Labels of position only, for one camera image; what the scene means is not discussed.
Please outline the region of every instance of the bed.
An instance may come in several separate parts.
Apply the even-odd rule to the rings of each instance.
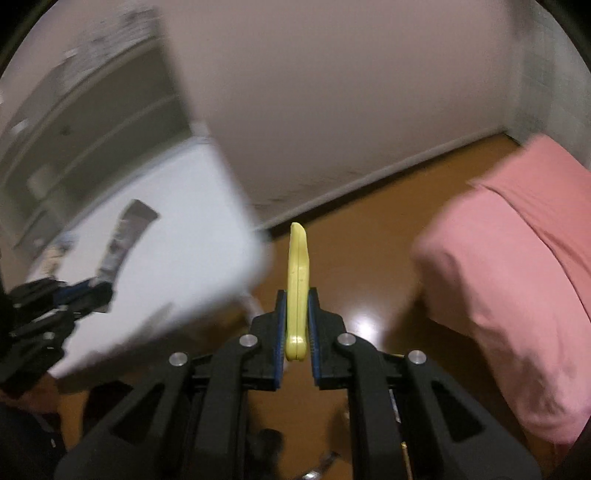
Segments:
[[[474,338],[523,428],[564,451],[591,415],[591,173],[539,135],[472,185],[414,245],[430,316]]]

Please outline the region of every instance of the baseboard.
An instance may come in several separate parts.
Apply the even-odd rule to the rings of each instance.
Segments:
[[[386,167],[380,168],[379,170],[373,171],[363,177],[346,183],[345,185],[335,188],[327,193],[324,193],[320,196],[315,197],[307,202],[298,205],[297,207],[291,208],[286,210],[279,215],[274,216],[269,220],[264,220],[259,224],[259,228],[263,230],[269,230],[272,227],[275,227],[281,223],[288,222],[289,220],[301,215],[302,213],[308,212],[320,205],[325,203],[331,202],[343,195],[348,193],[354,192],[360,188],[363,188],[367,185],[370,185],[378,180],[382,180],[390,175],[395,173],[399,173],[400,171],[406,170],[412,166],[420,164],[424,161],[431,160],[435,157],[440,155],[449,153],[453,150],[456,150],[461,147],[465,147],[468,144],[474,143],[478,140],[482,140],[483,138],[490,137],[492,135],[496,135],[505,131],[504,126],[487,128],[481,131],[478,131],[473,134],[465,135],[464,137],[457,138],[450,142],[446,142],[444,144],[438,145],[434,148],[430,148],[429,150],[425,150],[421,153],[413,155],[412,157],[407,157],[403,160],[397,161],[391,165]]]

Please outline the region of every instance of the brown floor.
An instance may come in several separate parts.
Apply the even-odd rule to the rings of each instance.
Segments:
[[[310,285],[318,288],[322,308],[342,315],[349,331],[385,352],[422,349],[520,436],[475,344],[428,320],[417,302],[420,285],[409,256],[417,234],[449,199],[468,189],[466,181],[516,148],[504,135],[477,142],[304,227]],[[254,292],[267,311],[287,279],[289,238],[273,243],[273,268]],[[284,478],[315,465],[329,449],[347,457],[346,395],[315,389],[309,360],[289,364],[279,392],[252,392],[250,398],[260,425],[284,433]],[[351,478],[350,464],[339,461],[326,478]]]

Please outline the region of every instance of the yellow plastic toy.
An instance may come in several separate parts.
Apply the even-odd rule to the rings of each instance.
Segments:
[[[310,258],[306,231],[299,223],[291,224],[290,254],[287,271],[287,336],[285,357],[303,360],[308,350],[308,291],[310,289]]]

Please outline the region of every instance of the metal screw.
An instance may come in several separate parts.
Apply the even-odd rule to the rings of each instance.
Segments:
[[[176,352],[173,353],[170,357],[168,357],[168,363],[171,364],[173,367],[182,367],[189,361],[189,357],[184,352]]]
[[[355,338],[355,335],[351,333],[341,333],[336,338],[336,341],[339,342],[341,345],[351,346],[357,341],[357,339]]]
[[[427,355],[420,350],[413,350],[408,354],[408,359],[415,365],[422,365],[427,361]]]
[[[252,335],[251,333],[247,333],[246,335],[242,335],[240,337],[240,345],[250,348],[255,346],[258,343],[258,338],[256,335]]]

